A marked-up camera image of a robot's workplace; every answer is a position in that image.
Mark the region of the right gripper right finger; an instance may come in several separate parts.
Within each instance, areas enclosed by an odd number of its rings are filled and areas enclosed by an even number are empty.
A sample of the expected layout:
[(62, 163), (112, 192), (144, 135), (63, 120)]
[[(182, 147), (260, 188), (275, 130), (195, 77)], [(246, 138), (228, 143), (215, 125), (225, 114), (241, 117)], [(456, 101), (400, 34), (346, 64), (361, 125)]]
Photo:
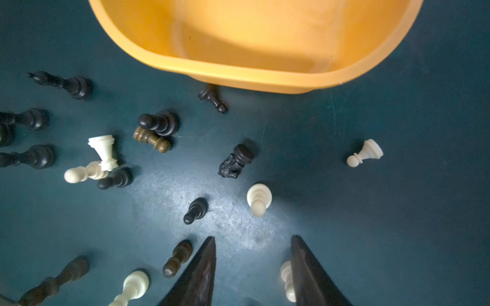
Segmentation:
[(352, 306), (301, 236), (292, 236), (290, 249), (297, 305)]

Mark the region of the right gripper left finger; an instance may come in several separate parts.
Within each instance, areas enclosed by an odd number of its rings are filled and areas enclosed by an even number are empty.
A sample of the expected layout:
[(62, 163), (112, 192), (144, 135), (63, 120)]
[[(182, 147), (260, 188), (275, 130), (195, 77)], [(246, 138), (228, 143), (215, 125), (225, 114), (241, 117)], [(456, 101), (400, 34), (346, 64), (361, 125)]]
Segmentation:
[(215, 271), (216, 241), (214, 237), (208, 237), (158, 305), (211, 305)]

